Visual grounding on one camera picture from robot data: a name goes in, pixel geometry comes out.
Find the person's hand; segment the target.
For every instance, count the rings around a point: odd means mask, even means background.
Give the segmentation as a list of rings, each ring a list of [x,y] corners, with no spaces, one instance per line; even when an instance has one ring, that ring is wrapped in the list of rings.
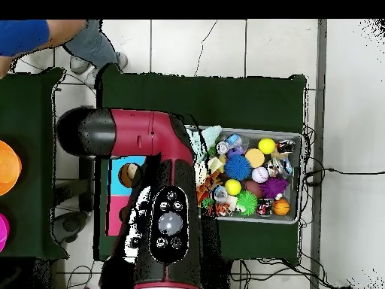
[[[8,56],[0,56],[0,79],[4,78],[11,67],[13,59]]]

